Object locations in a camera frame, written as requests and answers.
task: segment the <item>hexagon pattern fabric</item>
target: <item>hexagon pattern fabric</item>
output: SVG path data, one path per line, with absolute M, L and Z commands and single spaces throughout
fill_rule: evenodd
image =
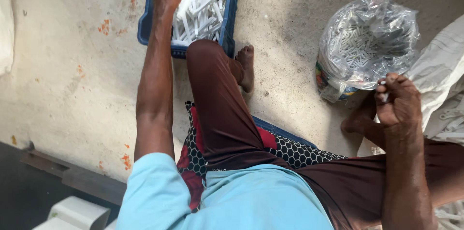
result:
M 198 123 L 198 117 L 196 116 L 196 110 L 194 109 L 194 107 L 195 104 L 190 101 L 187 101 L 185 103 L 185 108 L 187 108 L 188 111 L 190 128 L 188 130 L 187 137 L 184 141 L 181 157 L 177 162 L 177 169 L 181 175 L 186 171 L 193 171 L 195 172 L 196 176 L 200 177 L 201 179 L 204 179 L 206 175 L 206 160 L 203 158 L 203 155 L 201 154 L 199 147 L 196 143 L 197 130 L 194 124 L 196 125 Z M 347 158 L 346 156 L 335 155 L 327 151 L 311 148 L 307 145 L 295 142 L 287 138 L 283 138 L 273 133 L 270 134 L 274 136 L 275 144 L 272 144 L 271 142 L 264 142 L 264 146 L 273 145 L 276 148 L 274 149 L 270 147 L 265 147 L 265 150 L 285 160 L 293 169 L 298 169 L 317 163 L 328 162 L 331 160 Z M 199 180 L 199 178 L 188 178 L 189 180 Z M 192 209 L 192 212 L 196 212 L 198 211 L 198 209 L 200 209 L 200 198 L 203 190 L 190 188 L 192 188 L 193 186 L 197 186 L 197 188 L 202 188 L 203 186 L 198 186 L 198 184 L 192 183 L 193 182 L 186 182 L 192 195 L 190 208 Z

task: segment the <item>clear plastic bag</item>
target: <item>clear plastic bag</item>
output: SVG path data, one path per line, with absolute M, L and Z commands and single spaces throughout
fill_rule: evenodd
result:
M 321 96 L 345 99 L 357 89 L 373 90 L 388 72 L 407 71 L 419 56 L 416 13 L 392 0 L 355 0 L 339 9 L 319 42 L 316 76 Z M 378 41 L 376 56 L 356 68 L 341 53 L 344 32 L 353 26 L 368 29 Z

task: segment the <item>concrete floor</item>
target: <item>concrete floor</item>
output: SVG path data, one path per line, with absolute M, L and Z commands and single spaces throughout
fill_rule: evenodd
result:
M 256 48 L 253 115 L 323 150 L 355 156 L 361 138 L 340 122 L 358 104 L 317 94 L 314 65 L 327 20 L 352 0 L 239 0 L 236 50 Z M 464 13 L 463 0 L 394 0 L 419 10 L 419 49 Z M 136 89 L 146 47 L 136 39 L 145 0 L 13 0 L 15 60 L 0 77 L 0 141 L 40 151 L 125 181 L 136 137 Z M 185 61 L 174 60 L 174 136 L 188 127 L 192 100 Z

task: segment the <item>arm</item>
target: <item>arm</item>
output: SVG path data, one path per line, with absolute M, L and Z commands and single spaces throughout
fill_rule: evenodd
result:
M 153 0 L 153 24 L 137 91 L 135 161 L 153 152 L 174 159 L 171 24 L 181 0 Z
M 384 103 L 387 88 L 390 96 Z M 376 101 L 386 137 L 382 226 L 385 230 L 436 230 L 425 175 L 421 94 L 407 78 L 389 73 L 386 85 L 377 88 Z

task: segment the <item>brown pants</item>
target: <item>brown pants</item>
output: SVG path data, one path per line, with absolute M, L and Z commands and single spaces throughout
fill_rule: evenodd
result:
M 208 170 L 274 164 L 293 170 L 264 151 L 263 142 L 238 90 L 244 71 L 213 41 L 187 50 L 187 66 L 204 141 Z M 426 141 L 427 184 L 434 206 L 464 198 L 464 147 Z M 297 172 L 310 185 L 336 230 L 380 224 L 385 155 L 330 161 Z

